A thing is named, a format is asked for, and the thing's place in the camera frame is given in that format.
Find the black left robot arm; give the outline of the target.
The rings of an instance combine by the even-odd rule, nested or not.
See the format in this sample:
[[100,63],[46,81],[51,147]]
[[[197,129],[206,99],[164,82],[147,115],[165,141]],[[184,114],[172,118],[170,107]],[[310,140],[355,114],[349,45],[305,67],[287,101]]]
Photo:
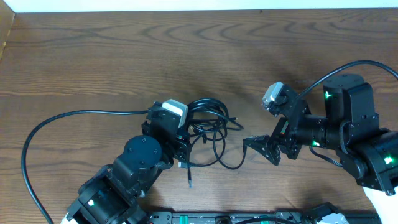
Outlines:
[[187,105],[169,99],[147,110],[142,134],[128,140],[123,153],[103,166],[78,190],[62,223],[149,223],[138,204],[160,174],[189,148]]

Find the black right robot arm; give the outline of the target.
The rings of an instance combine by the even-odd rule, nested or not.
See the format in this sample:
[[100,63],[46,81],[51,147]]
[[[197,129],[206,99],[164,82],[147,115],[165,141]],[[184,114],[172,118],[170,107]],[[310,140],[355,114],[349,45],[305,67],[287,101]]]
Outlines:
[[311,113],[307,101],[290,86],[271,85],[262,102],[280,116],[271,135],[246,138],[252,148],[275,166],[285,154],[298,158],[303,146],[334,150],[342,167],[361,186],[382,223],[397,223],[397,132],[379,125],[371,85],[356,74],[323,82],[325,115]]

